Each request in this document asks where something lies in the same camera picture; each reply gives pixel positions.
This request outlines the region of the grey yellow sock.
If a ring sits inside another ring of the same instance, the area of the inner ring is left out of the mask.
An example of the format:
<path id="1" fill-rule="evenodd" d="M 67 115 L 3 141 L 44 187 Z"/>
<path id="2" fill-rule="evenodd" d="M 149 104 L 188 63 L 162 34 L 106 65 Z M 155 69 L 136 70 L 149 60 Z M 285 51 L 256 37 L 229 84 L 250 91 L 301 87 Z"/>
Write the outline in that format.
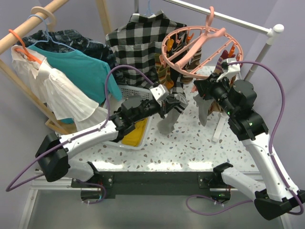
<path id="1" fill-rule="evenodd" d="M 193 99 L 198 107 L 199 121 L 202 126 L 206 125 L 209 109 L 214 101 L 214 99 L 205 100 L 199 94 L 194 96 Z"/>

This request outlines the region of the pink round clip hanger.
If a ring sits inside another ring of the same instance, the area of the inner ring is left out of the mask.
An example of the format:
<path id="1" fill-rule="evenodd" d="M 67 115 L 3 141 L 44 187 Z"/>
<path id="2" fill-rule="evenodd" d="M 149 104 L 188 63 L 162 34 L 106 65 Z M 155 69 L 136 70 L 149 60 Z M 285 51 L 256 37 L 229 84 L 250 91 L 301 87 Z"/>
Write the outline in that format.
<path id="1" fill-rule="evenodd" d="M 216 12 L 211 6 L 204 25 L 183 27 L 166 35 L 161 45 L 161 65 L 187 78 L 203 80 L 208 76 L 199 70 L 219 58 L 225 50 L 228 55 L 223 60 L 235 58 L 242 61 L 244 51 L 240 43 L 227 33 L 226 28 L 212 27 L 215 17 Z"/>

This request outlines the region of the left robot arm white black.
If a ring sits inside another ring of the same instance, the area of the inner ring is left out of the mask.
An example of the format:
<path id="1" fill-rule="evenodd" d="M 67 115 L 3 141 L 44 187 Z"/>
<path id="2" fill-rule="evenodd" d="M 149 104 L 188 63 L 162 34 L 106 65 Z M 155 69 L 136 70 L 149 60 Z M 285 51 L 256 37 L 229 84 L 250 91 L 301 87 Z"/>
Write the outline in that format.
<path id="1" fill-rule="evenodd" d="M 168 96 L 162 101 L 128 97 L 108 120 L 74 134 L 45 136 L 35 157 L 48 182 L 62 177 L 75 178 L 88 187 L 98 184 L 97 169 L 91 162 L 74 161 L 73 157 L 99 143 L 121 141 L 135 129 L 135 124 L 154 114 L 164 117 L 186 102 L 183 95 Z"/>

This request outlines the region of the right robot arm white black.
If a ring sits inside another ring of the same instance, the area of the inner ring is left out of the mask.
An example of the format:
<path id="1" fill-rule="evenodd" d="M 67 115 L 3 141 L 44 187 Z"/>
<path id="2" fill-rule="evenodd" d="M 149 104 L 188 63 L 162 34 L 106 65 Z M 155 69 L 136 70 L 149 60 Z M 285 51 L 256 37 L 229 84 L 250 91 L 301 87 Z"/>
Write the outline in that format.
<path id="1" fill-rule="evenodd" d="M 229 116 L 232 132 L 253 158 L 263 178 L 260 183 L 223 163 L 213 168 L 212 182 L 217 187 L 230 185 L 249 197 L 266 220 L 275 219 L 305 202 L 305 192 L 292 181 L 271 143 L 263 118 L 253 109 L 256 93 L 249 81 L 228 78 L 218 80 L 211 74 L 206 80 L 195 80 L 204 100 L 215 100 Z"/>

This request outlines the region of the light blue hanger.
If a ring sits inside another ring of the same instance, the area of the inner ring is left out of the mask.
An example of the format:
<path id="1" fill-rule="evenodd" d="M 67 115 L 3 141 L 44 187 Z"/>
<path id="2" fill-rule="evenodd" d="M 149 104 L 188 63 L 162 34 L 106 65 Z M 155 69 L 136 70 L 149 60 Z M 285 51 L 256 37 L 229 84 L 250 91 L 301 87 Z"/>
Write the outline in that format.
<path id="1" fill-rule="evenodd" d="M 46 33 L 46 35 L 47 35 L 47 40 L 38 40 L 38 41 L 35 42 L 35 44 L 40 43 L 40 42 L 47 43 L 47 42 L 51 41 L 51 42 L 54 43 L 54 44 L 62 45 L 62 46 L 67 47 L 68 49 L 71 49 L 72 51 L 75 51 L 75 49 L 74 49 L 73 47 L 70 47 L 70 46 L 68 46 L 68 45 L 66 45 L 66 44 L 64 44 L 64 43 L 61 43 L 61 42 L 56 42 L 56 41 L 50 36 L 49 30 L 48 30 L 48 25 L 47 25 L 47 22 L 45 21 L 45 19 L 43 19 L 41 16 L 38 16 L 38 15 L 36 15 L 36 14 L 31 14 L 27 19 L 30 19 L 31 17 L 36 17 L 36 18 L 40 19 L 40 20 L 44 23 L 45 29 L 46 29 L 46 30 L 45 30 L 45 33 Z"/>

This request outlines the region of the orange clothes hanger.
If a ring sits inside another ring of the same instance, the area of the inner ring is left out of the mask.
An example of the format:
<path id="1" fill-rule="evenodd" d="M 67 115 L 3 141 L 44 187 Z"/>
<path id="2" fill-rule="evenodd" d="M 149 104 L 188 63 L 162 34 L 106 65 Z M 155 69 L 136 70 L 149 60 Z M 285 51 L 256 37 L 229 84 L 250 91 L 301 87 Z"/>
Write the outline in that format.
<path id="1" fill-rule="evenodd" d="M 22 45 L 22 48 L 15 48 L 14 49 L 15 51 L 23 53 L 27 57 L 27 59 L 31 62 L 37 62 L 38 64 L 42 64 L 42 61 L 40 59 L 38 59 L 37 57 L 35 57 L 31 53 L 29 53 L 29 51 L 26 49 L 25 43 L 23 42 L 23 40 L 19 37 L 19 35 L 16 32 L 14 32 L 11 29 L 9 29 L 9 32 L 12 35 L 14 35 Z"/>

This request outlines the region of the olive striped hanging sock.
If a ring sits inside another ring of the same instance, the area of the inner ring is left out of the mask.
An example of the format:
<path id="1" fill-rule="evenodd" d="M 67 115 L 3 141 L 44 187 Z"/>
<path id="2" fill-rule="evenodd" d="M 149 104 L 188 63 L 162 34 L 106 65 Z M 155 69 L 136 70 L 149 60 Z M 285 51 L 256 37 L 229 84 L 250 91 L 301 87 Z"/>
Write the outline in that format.
<path id="1" fill-rule="evenodd" d="M 171 79 L 170 67 L 168 65 L 164 66 L 161 63 L 160 58 L 161 58 L 161 54 L 156 53 L 154 55 L 155 67 L 156 67 L 157 76 L 158 76 L 158 82 L 160 84 L 164 85 L 168 89 L 168 91 L 170 91 L 174 86 L 174 82 Z"/>

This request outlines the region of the white laundry basket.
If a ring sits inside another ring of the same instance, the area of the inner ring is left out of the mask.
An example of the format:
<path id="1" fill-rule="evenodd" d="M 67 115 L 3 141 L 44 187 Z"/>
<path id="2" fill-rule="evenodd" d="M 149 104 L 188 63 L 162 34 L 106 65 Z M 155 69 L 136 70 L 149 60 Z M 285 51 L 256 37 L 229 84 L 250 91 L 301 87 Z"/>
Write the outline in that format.
<path id="1" fill-rule="evenodd" d="M 151 91 L 148 89 L 129 86 L 129 85 L 119 85 L 119 88 L 122 93 L 122 99 L 120 101 L 116 100 L 112 94 L 109 94 L 110 115 L 113 115 L 114 112 L 119 109 L 121 104 L 130 96 L 138 94 L 141 96 L 142 100 L 151 100 L 153 98 Z M 152 116 L 148 117 L 146 125 L 143 129 L 142 137 L 137 146 L 126 145 L 126 144 L 123 144 L 122 141 L 119 141 L 117 143 L 108 141 L 108 142 L 104 142 L 104 144 L 107 146 L 115 146 L 115 147 L 124 148 L 124 149 L 140 150 L 142 147 L 144 147 L 146 138 L 148 137 L 152 118 L 153 118 Z"/>

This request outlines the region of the black white checked shirt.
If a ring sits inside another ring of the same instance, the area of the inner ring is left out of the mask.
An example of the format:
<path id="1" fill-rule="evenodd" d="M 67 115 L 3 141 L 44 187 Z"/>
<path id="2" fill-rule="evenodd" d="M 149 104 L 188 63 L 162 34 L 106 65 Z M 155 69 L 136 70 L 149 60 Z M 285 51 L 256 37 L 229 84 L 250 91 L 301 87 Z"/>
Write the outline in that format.
<path id="1" fill-rule="evenodd" d="M 186 24 L 169 19 L 163 11 L 150 17 L 134 13 L 128 23 L 106 35 L 106 44 L 111 48 L 119 65 L 139 69 L 152 82 L 158 80 L 155 54 L 161 54 L 164 38 Z"/>

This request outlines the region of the teal cloth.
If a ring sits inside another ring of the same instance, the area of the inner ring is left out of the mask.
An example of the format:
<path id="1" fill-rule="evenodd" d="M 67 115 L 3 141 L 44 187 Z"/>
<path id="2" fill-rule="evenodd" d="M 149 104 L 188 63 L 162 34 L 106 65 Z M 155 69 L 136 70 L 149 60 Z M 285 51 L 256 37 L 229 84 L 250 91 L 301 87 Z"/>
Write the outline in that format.
<path id="1" fill-rule="evenodd" d="M 28 50 L 36 51 L 47 58 L 51 67 L 63 72 L 89 98 L 101 105 L 105 92 L 111 93 L 118 101 L 122 99 L 108 63 L 92 58 L 78 50 L 55 53 L 42 50 L 34 45 Z"/>

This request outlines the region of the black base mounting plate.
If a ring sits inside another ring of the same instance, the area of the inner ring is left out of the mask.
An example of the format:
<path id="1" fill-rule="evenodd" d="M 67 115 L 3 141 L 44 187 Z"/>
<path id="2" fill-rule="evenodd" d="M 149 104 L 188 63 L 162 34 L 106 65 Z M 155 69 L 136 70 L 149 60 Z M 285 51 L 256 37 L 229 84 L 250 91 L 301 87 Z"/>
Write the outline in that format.
<path id="1" fill-rule="evenodd" d="M 106 198 L 117 195 L 190 196 L 204 195 L 227 201 L 231 190 L 216 184 L 213 172 L 100 172 L 89 181 L 106 189 Z"/>

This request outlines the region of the white ruffled blouse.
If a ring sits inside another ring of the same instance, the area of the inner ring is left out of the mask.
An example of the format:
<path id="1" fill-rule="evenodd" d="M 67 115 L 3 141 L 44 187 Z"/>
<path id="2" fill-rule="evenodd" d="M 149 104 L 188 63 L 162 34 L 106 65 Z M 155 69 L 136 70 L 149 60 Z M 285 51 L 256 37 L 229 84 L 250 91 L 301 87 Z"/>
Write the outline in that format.
<path id="1" fill-rule="evenodd" d="M 15 48 L 11 48 L 12 66 L 17 76 L 31 89 L 36 97 L 67 124 L 76 124 L 78 131 L 106 120 L 108 111 L 89 98 L 60 70 L 51 67 L 47 58 L 36 51 L 29 53 L 42 61 L 31 62 Z"/>

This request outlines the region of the dark patterned garment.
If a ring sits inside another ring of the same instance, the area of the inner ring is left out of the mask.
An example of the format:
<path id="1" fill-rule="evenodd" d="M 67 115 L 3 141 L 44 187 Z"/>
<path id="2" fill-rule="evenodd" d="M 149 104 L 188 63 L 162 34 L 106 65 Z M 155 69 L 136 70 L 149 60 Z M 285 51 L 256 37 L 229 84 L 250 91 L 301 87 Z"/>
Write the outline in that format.
<path id="1" fill-rule="evenodd" d="M 116 58 L 108 45 L 84 37 L 76 30 L 55 31 L 49 32 L 49 34 L 56 42 L 64 43 L 92 58 L 96 58 L 108 63 L 111 69 L 118 65 Z M 51 41 L 47 43 L 40 42 L 35 44 L 35 42 L 38 40 L 47 40 L 47 35 L 43 30 L 39 30 L 30 36 L 23 37 L 22 40 L 26 47 L 35 45 L 42 50 L 55 53 L 72 51 L 65 46 L 54 44 Z"/>

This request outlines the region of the white rack foot bracket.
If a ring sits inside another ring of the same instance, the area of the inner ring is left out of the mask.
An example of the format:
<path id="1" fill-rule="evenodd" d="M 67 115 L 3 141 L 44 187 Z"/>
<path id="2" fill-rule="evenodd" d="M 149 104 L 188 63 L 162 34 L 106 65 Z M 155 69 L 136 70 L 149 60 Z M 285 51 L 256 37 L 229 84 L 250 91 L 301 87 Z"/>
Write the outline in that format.
<path id="1" fill-rule="evenodd" d="M 227 122 L 228 117 L 229 116 L 227 115 L 227 113 L 220 113 L 219 114 L 219 121 L 218 121 L 217 127 L 215 129 L 214 135 L 212 137 L 213 142 L 217 142 L 219 140 L 222 129 L 223 129 L 225 123 Z"/>

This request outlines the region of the metal clothes rail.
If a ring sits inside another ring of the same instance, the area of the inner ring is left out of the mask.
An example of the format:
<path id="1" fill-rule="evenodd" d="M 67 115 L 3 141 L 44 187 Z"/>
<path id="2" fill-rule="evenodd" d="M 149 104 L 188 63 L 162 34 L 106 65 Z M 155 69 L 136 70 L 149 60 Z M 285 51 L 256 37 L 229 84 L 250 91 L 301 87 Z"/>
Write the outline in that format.
<path id="1" fill-rule="evenodd" d="M 205 25 L 188 26 L 174 30 L 173 32 L 169 33 L 162 42 L 162 56 L 160 58 L 162 65 L 169 65 L 171 68 L 187 77 L 206 79 L 206 76 L 198 74 L 197 71 L 201 69 L 204 65 L 206 65 L 208 62 L 210 62 L 216 55 L 218 55 L 224 48 L 226 48 L 231 43 L 233 43 L 239 50 L 237 56 L 240 57 L 240 59 L 243 59 L 244 57 L 240 44 L 233 36 L 229 35 L 226 32 L 225 28 L 217 29 L 211 27 L 213 19 L 215 18 L 267 36 L 266 43 L 255 60 L 258 63 L 262 62 L 263 58 L 266 56 L 275 39 L 284 31 L 284 26 L 282 24 L 276 24 L 274 27 L 268 29 L 250 22 L 246 22 L 241 19 L 215 12 L 213 7 L 211 7 L 210 9 L 206 9 L 182 0 L 170 0 L 168 2 L 186 9 L 193 10 L 195 12 L 202 13 L 207 16 Z M 188 44 L 172 56 L 168 57 L 167 52 L 173 44 L 173 39 L 175 40 L 176 44 L 180 44 L 182 40 L 179 38 L 179 33 L 184 31 L 187 32 L 187 40 L 189 41 Z M 218 48 L 218 50 L 216 50 L 212 55 L 210 55 L 210 57 L 204 60 L 192 71 L 188 72 L 184 69 L 187 63 L 193 58 L 197 51 L 203 47 L 205 43 L 207 43 L 211 39 L 220 37 L 225 37 L 228 39 L 228 41 L 226 41 L 224 45 Z"/>

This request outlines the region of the wooden clothes rail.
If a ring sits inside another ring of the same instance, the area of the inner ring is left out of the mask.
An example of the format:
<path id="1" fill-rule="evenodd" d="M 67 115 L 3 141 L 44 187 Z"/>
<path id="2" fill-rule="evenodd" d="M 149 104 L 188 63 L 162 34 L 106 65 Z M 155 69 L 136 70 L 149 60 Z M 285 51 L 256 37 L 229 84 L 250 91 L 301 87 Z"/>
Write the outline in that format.
<path id="1" fill-rule="evenodd" d="M 48 5 L 43 7 L 47 12 L 54 13 L 68 0 L 53 0 Z M 25 36 L 27 33 L 35 29 L 42 22 L 41 19 L 37 17 L 31 17 L 22 23 L 20 26 L 14 29 L 14 32 L 17 33 L 20 37 Z M 0 40 L 0 53 L 3 54 L 7 49 L 9 49 L 18 39 L 12 34 L 8 33 L 5 37 Z"/>

